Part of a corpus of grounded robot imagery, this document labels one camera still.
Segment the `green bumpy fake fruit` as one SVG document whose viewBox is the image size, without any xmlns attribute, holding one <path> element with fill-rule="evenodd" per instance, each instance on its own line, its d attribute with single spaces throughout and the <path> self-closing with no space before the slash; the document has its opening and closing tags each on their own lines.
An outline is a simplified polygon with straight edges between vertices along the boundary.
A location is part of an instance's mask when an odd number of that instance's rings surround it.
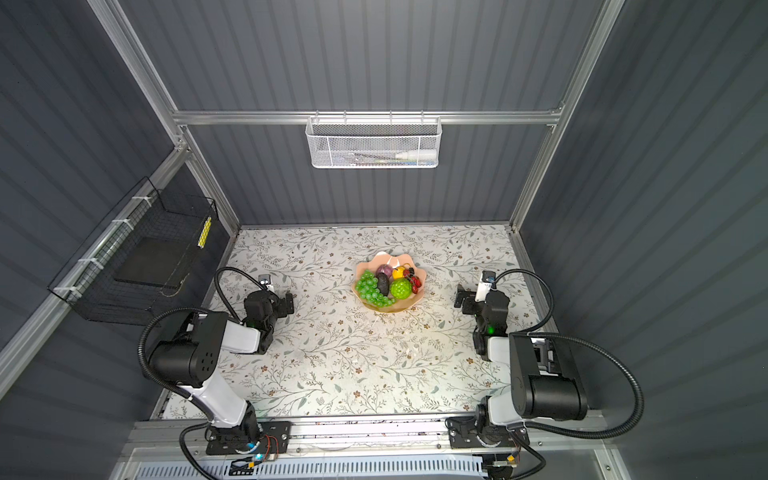
<svg viewBox="0 0 768 480">
<path fill-rule="evenodd" d="M 390 284 L 390 294 L 395 300 L 406 300 L 413 294 L 413 285 L 405 277 L 394 279 Z"/>
</svg>

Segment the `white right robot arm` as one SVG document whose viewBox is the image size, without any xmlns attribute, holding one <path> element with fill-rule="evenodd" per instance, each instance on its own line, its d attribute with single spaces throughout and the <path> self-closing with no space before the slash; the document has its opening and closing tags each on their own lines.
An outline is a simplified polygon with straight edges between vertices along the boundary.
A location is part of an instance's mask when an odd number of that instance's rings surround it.
<svg viewBox="0 0 768 480">
<path fill-rule="evenodd" d="M 586 417 L 588 401 L 570 347 L 564 341 L 508 333 L 509 298 L 499 291 L 457 288 L 454 306 L 474 317 L 473 346 L 482 360 L 499 366 L 509 391 L 478 404 L 469 432 L 482 441 L 501 428 L 545 418 L 576 421 Z"/>
</svg>

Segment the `green fake grape bunch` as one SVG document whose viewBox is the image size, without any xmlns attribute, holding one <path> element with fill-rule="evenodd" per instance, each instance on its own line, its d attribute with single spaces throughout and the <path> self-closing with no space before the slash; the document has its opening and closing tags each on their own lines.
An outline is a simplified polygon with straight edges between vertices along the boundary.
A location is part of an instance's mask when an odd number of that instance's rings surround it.
<svg viewBox="0 0 768 480">
<path fill-rule="evenodd" d="M 362 301 L 372 307 L 386 308 L 396 303 L 396 300 L 389 295 L 384 297 L 377 289 L 376 272 L 364 270 L 360 278 L 355 283 L 355 291 Z"/>
</svg>

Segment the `dark fake avocado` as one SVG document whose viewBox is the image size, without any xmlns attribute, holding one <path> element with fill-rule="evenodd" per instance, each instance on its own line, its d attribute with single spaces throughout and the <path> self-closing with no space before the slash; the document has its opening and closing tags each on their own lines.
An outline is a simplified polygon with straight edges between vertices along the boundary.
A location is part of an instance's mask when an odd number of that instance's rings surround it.
<svg viewBox="0 0 768 480">
<path fill-rule="evenodd" d="M 380 272 L 376 275 L 377 289 L 381 295 L 387 297 L 390 293 L 390 277 Z"/>
</svg>

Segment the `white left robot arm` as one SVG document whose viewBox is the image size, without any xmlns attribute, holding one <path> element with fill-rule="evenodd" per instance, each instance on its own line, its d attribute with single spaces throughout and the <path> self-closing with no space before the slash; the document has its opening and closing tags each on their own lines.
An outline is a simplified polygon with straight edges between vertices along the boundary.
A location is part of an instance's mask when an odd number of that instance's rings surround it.
<svg viewBox="0 0 768 480">
<path fill-rule="evenodd" d="M 246 317 L 226 311 L 182 307 L 166 311 L 144 327 L 137 347 L 143 375 L 190 402 L 206 418 L 208 453 L 286 451 L 292 424 L 262 424 L 251 402 L 235 393 L 218 370 L 220 353 L 263 355 L 279 319 L 294 312 L 293 298 L 258 291 L 244 300 Z"/>
</svg>

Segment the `red fake cherry pair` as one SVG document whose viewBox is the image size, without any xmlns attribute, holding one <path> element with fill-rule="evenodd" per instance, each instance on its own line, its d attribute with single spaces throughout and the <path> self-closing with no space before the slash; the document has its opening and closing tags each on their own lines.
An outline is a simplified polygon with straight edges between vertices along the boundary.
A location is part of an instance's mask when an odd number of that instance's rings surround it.
<svg viewBox="0 0 768 480">
<path fill-rule="evenodd" d="M 409 279 L 412 282 L 418 281 L 418 276 L 415 273 L 415 270 L 413 268 L 405 268 L 404 269 L 404 277 Z"/>
<path fill-rule="evenodd" d="M 413 293 L 413 294 L 418 294 L 418 293 L 419 293 L 419 290 L 420 290 L 420 289 L 421 289 L 421 287 L 422 287 L 422 282 L 421 282 L 421 280 L 420 280 L 418 277 L 412 277 L 412 278 L 410 279 L 410 281 L 411 281 L 411 286 L 412 286 L 412 293 Z"/>
</svg>

